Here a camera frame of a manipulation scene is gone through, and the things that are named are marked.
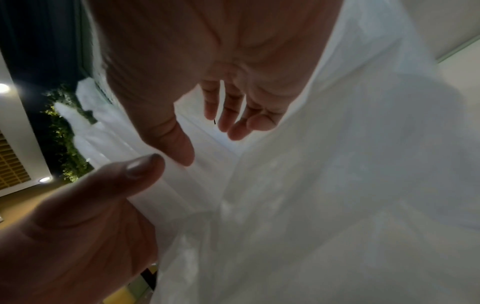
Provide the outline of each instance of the white plastic bag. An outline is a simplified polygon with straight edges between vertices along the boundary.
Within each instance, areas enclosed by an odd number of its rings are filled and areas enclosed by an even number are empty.
[[[94,167],[154,151],[92,80],[77,92],[98,123],[57,109]],[[201,107],[175,108],[193,166],[131,199],[162,250],[176,235],[152,303],[478,302],[479,142],[397,1],[346,0],[274,131],[230,142]]]

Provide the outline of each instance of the ceiling light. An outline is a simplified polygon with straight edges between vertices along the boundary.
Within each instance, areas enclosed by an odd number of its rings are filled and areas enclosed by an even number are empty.
[[[10,92],[10,87],[6,84],[0,84],[0,94],[5,94]]]
[[[49,181],[51,181],[52,178],[51,177],[44,177],[44,178],[41,178],[40,180],[38,180],[40,183],[48,183]]]

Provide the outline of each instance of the dark sky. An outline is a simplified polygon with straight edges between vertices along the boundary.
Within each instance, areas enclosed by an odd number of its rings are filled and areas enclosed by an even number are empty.
[[[0,49],[53,175],[60,164],[51,146],[43,93],[82,78],[77,57],[74,0],[0,1]]]

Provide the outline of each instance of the green plant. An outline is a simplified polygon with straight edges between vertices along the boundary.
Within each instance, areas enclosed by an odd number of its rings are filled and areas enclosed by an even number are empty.
[[[93,168],[75,148],[73,143],[74,133],[69,123],[55,110],[54,104],[55,102],[60,102],[75,108],[91,123],[95,123],[96,120],[91,112],[82,109],[75,93],[67,85],[61,85],[59,88],[48,91],[44,95],[48,99],[48,108],[45,110],[45,113],[51,119],[50,130],[53,142],[57,145],[55,150],[57,151],[63,178],[74,182],[92,171]]]

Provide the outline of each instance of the translucent plastic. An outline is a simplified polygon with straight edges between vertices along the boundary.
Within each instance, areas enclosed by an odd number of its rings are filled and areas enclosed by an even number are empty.
[[[95,125],[57,105],[90,163],[152,153],[96,92]],[[202,102],[176,104],[193,166],[131,198],[164,252],[152,303],[478,302],[480,145],[397,1],[345,2],[274,131],[231,142]]]

